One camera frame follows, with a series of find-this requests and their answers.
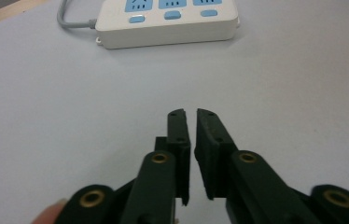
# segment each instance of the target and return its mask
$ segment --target screw hole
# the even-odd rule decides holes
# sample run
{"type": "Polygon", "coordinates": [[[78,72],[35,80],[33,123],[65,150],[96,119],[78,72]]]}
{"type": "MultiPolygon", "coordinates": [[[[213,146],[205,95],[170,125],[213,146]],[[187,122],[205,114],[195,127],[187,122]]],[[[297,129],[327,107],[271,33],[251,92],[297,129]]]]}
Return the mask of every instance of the screw hole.
{"type": "Polygon", "coordinates": [[[253,163],[253,162],[256,162],[257,161],[257,158],[255,155],[251,154],[251,153],[242,153],[240,156],[239,156],[239,159],[241,161],[244,161],[244,162],[248,162],[248,163],[253,163]]]}
{"type": "Polygon", "coordinates": [[[323,193],[327,201],[344,208],[349,208],[349,196],[342,191],[328,189],[323,193]]]}
{"type": "Polygon", "coordinates": [[[101,203],[104,198],[105,194],[101,190],[91,190],[81,197],[79,204],[83,207],[94,207],[101,203]]]}
{"type": "Polygon", "coordinates": [[[152,157],[152,161],[154,161],[155,163],[164,163],[168,161],[168,156],[166,156],[165,154],[159,153],[159,154],[155,154],[152,157]]]}

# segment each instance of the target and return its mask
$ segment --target white table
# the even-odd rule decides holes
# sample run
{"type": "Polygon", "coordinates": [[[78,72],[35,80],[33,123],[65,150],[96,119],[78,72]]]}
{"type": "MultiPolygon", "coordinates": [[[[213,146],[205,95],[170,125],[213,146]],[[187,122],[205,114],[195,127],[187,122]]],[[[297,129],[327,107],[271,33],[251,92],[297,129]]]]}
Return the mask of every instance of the white table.
{"type": "MultiPolygon", "coordinates": [[[[231,41],[107,50],[93,30],[65,31],[59,1],[0,22],[0,223],[29,223],[90,184],[136,177],[166,115],[221,117],[239,149],[295,189],[349,189],[349,1],[239,0],[231,41]]],[[[72,1],[66,18],[97,17],[72,1]]],[[[230,223],[191,162],[181,223],[230,223]]]]}

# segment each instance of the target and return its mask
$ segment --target white power strip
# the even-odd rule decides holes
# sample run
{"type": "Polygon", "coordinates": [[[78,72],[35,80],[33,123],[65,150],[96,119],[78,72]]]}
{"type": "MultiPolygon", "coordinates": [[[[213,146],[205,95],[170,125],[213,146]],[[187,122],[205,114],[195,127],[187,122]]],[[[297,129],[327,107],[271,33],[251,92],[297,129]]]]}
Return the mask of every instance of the white power strip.
{"type": "Polygon", "coordinates": [[[231,39],[233,0],[105,0],[95,29],[107,49],[231,39]]]}

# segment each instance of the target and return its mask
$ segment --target power cord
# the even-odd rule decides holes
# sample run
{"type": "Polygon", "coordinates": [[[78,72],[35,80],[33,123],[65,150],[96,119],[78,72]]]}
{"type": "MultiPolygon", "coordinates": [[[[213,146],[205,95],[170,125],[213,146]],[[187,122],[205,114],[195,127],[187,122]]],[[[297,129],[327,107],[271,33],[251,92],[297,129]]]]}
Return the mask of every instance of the power cord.
{"type": "Polygon", "coordinates": [[[91,29],[95,29],[95,25],[97,20],[89,20],[89,21],[83,21],[83,22],[67,22],[64,20],[64,12],[66,10],[66,3],[67,0],[62,0],[61,5],[58,9],[58,15],[56,17],[58,23],[62,26],[62,28],[68,29],[68,28],[87,28],[90,27],[91,29]]]}

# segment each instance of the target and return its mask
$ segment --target electrical outlet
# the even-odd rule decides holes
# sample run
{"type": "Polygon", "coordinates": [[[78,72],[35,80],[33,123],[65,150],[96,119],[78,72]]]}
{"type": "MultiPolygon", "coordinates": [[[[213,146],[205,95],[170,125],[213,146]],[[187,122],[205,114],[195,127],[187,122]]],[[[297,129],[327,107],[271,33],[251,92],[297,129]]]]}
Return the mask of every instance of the electrical outlet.
{"type": "Polygon", "coordinates": [[[152,9],[153,0],[127,0],[125,12],[147,11],[152,9]]]}
{"type": "Polygon", "coordinates": [[[238,26],[234,0],[105,0],[95,29],[98,45],[122,49],[227,40],[238,26]]]}
{"type": "Polygon", "coordinates": [[[206,6],[221,4],[221,0],[192,0],[194,6],[206,6]]]}
{"type": "Polygon", "coordinates": [[[160,0],[159,8],[171,8],[171,7],[186,7],[187,0],[160,0]]]}

